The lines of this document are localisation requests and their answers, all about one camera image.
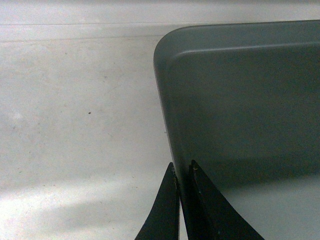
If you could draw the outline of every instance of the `gray plastic surface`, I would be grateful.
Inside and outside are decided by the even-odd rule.
[[[226,193],[320,173],[319,20],[181,28],[158,43],[154,68],[185,215],[191,160]]]

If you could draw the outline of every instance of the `gray plastic tray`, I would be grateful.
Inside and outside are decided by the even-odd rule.
[[[226,193],[320,173],[319,20],[181,28],[158,43],[154,68],[185,218],[191,160]],[[320,237],[314,191],[296,206],[310,216],[303,239]],[[266,240],[302,239],[243,217]]]

